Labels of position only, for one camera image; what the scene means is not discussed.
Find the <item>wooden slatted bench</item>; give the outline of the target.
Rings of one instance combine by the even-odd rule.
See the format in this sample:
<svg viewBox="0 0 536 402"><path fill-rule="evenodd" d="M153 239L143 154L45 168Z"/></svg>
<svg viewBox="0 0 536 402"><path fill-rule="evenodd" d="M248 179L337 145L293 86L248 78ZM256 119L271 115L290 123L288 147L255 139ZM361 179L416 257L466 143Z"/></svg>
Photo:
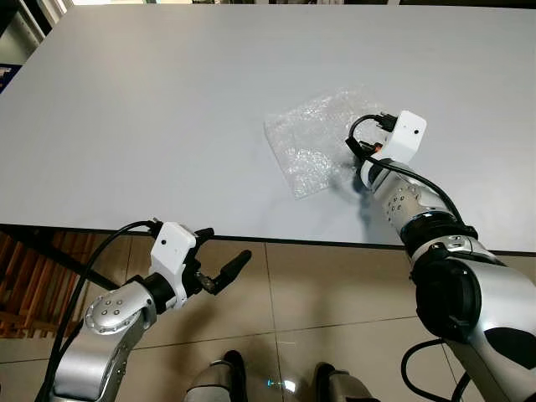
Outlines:
<svg viewBox="0 0 536 402"><path fill-rule="evenodd" d="M53 234L53 244L80 263L95 251L95 236ZM54 336L80 275L0 231L0 338Z"/></svg>

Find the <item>black metal table leg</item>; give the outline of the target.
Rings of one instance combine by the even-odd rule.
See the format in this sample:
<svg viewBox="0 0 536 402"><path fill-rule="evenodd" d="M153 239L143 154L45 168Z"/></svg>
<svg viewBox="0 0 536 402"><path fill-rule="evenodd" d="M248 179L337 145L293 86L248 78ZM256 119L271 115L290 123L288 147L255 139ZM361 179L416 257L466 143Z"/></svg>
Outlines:
<svg viewBox="0 0 536 402"><path fill-rule="evenodd" d="M0 231L3 231L3 233L11 236L16 241L22 242L22 244L29 245L34 251L49 258L54 263L58 263L68 271L83 276L84 279L104 288L104 290L114 291L119 288L115 281L107 279L106 276L101 275L99 272L90 273L85 268L85 263L80 263L79 260L61 251L58 246L53 244L51 236L58 233L68 233L68 230L64 230L62 227L0 224Z"/></svg>

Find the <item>robot left leg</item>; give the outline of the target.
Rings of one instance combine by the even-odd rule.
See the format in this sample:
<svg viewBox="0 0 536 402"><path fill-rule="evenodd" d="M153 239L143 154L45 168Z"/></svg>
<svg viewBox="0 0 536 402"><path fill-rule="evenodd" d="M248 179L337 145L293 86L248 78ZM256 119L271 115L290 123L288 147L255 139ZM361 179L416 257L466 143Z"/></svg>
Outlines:
<svg viewBox="0 0 536 402"><path fill-rule="evenodd" d="M200 371L185 391L183 402L249 402L241 353L227 351Z"/></svg>

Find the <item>clear bubble wrap sheet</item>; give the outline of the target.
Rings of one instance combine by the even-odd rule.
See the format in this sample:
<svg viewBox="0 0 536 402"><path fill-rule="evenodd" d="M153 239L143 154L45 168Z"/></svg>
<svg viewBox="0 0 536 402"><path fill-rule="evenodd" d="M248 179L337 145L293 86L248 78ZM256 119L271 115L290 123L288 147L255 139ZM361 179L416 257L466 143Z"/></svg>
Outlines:
<svg viewBox="0 0 536 402"><path fill-rule="evenodd" d="M357 158L345 145L361 117L393 111L361 85L323 91L290 110L268 115L265 140L294 198L309 198L356 178Z"/></svg>

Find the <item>robot right leg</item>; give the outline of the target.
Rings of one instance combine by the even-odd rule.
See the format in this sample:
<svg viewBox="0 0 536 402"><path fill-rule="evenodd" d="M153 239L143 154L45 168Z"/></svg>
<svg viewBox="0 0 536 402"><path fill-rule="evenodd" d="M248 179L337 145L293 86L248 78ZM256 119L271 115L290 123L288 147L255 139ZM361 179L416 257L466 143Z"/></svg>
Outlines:
<svg viewBox="0 0 536 402"><path fill-rule="evenodd" d="M315 368L315 402L380 402L361 380L322 361Z"/></svg>

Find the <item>robot leg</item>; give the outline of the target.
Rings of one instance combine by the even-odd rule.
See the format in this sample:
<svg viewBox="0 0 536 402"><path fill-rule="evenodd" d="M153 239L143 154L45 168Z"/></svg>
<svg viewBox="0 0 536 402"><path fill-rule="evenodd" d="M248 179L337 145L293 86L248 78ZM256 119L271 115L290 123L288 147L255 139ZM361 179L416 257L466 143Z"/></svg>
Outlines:
<svg viewBox="0 0 536 402"><path fill-rule="evenodd" d="M315 402L380 402L361 380L322 361L315 368Z"/></svg>
<svg viewBox="0 0 536 402"><path fill-rule="evenodd" d="M183 402L249 402L241 353L227 351L200 371L185 391Z"/></svg>

